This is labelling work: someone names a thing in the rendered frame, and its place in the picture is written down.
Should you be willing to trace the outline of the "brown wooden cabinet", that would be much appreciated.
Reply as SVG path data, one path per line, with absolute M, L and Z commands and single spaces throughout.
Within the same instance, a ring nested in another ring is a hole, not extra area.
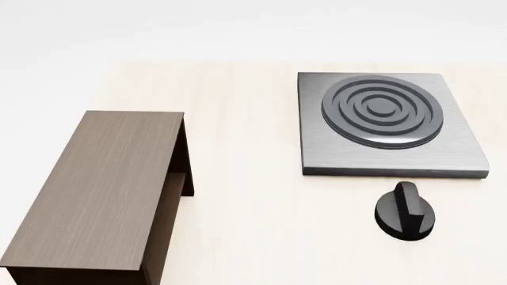
M 193 194 L 183 113 L 87 111 L 0 268 L 16 285 L 160 285 Z

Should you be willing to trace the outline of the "grey metal stove plate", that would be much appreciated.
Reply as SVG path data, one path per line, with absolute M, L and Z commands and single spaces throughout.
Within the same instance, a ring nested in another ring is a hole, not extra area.
M 439 135 L 410 149 L 376 149 L 339 135 L 322 117 L 325 92 L 357 75 L 411 82 L 433 95 L 444 114 Z M 299 73 L 299 129 L 304 175 L 483 179 L 490 166 L 444 78 L 436 73 Z

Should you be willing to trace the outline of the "black ringed stove burner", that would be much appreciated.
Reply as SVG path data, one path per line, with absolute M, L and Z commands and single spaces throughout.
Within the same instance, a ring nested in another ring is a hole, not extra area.
M 376 149 L 410 149 L 439 135 L 444 114 L 432 94 L 406 80 L 357 75 L 324 94 L 322 117 L 342 137 Z

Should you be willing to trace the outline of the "black stove knob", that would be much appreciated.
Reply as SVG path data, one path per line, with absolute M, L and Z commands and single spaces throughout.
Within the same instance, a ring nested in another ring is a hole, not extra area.
M 380 197 L 375 221 L 383 232 L 403 241 L 419 241 L 432 232 L 436 217 L 413 182 L 398 182 L 392 192 Z

